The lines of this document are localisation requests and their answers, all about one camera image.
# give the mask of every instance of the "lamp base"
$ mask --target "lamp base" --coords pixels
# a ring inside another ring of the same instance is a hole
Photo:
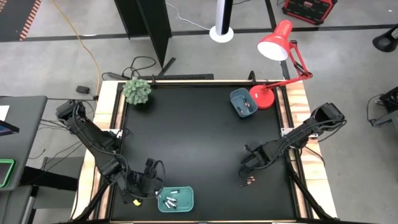
[[[228,41],[232,40],[232,38],[234,37],[234,31],[232,30],[232,28],[228,29],[228,32],[224,35],[218,35],[216,32],[216,26],[213,26],[210,29],[210,38],[213,39],[215,42],[218,43],[227,43]]]
[[[259,109],[268,109],[275,102],[274,91],[267,89],[265,85],[253,86],[250,89],[250,95]]]

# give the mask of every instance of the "red toolbox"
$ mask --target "red toolbox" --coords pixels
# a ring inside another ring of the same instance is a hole
[[[285,0],[282,11],[314,25],[322,24],[337,0]]]

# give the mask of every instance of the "wooden table frame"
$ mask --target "wooden table frame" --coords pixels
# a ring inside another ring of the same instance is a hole
[[[281,80],[257,80],[257,82],[278,82]],[[118,85],[124,81],[105,81],[102,83],[99,100],[95,111],[94,123],[101,129],[119,129],[123,121],[123,95],[117,95]],[[251,83],[252,80],[164,80],[157,83]],[[302,82],[292,83],[286,87],[278,88],[276,91],[278,97],[278,107],[281,112],[281,123],[283,128],[297,127],[309,118],[311,112],[308,106],[307,96],[305,94]],[[317,140],[309,140],[307,146],[315,152],[321,154]],[[301,175],[304,174],[307,188],[315,200],[331,216],[336,217],[336,210],[331,196],[326,170],[323,162],[312,152],[303,149],[302,156],[297,159],[298,163],[292,162],[295,170]],[[86,151],[83,167],[79,179],[78,202],[74,218],[79,216],[83,209],[88,205],[92,196],[97,192],[100,184],[100,173],[95,168],[95,160],[89,150]],[[298,210],[302,218],[311,217],[314,214],[304,200],[301,191],[297,186],[294,188],[297,196]],[[101,204],[91,214],[90,219],[106,218],[109,214],[107,205],[109,200],[109,188],[106,190]]]

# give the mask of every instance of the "succulent plant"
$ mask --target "succulent plant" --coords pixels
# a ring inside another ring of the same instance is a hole
[[[135,77],[123,86],[123,95],[126,97],[126,101],[133,105],[146,103],[150,91],[150,85],[145,80],[139,80]]]

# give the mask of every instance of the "concrete floor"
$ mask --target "concrete floor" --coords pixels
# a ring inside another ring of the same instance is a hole
[[[124,27],[116,6],[110,0],[57,1],[80,34],[120,34]],[[216,0],[169,0],[186,19],[210,28],[214,24]],[[290,19],[294,27],[312,27],[283,15],[272,0],[276,21]],[[199,28],[176,19],[177,12],[168,7],[173,31]],[[395,0],[339,1],[322,26],[360,26],[394,24],[398,21]],[[231,27],[235,29],[270,28],[264,0],[252,0],[233,8]],[[334,102],[345,114],[348,124],[335,136],[321,143],[326,161],[336,211],[342,220],[396,223],[398,220],[398,140],[388,124],[372,128],[366,121],[366,103],[374,95],[398,85],[398,50],[382,53],[372,39],[384,29],[293,32],[307,67],[314,74],[305,81],[311,109],[324,102]],[[73,35],[50,0],[43,0],[28,37]],[[216,79],[247,78],[254,70],[259,78],[280,79],[277,62],[264,58],[256,49],[266,35],[236,34],[227,44],[216,44],[207,35],[172,37],[167,57],[177,58],[169,75],[214,73]],[[120,73],[140,55],[155,57],[149,38],[85,40],[102,72]],[[95,89],[97,77],[93,62],[75,40],[48,42],[0,43],[0,95],[47,95],[58,98],[88,98],[75,92],[77,85]],[[137,66],[145,65],[141,61]],[[157,74],[160,67],[143,75]],[[62,101],[49,101],[44,118],[55,119],[55,108]],[[383,110],[371,106],[376,117]],[[67,132],[41,130],[31,156],[46,152],[29,161],[40,167],[44,156],[53,156],[76,141]],[[81,148],[72,156],[83,156]],[[71,209],[44,210],[34,223],[68,219]]]

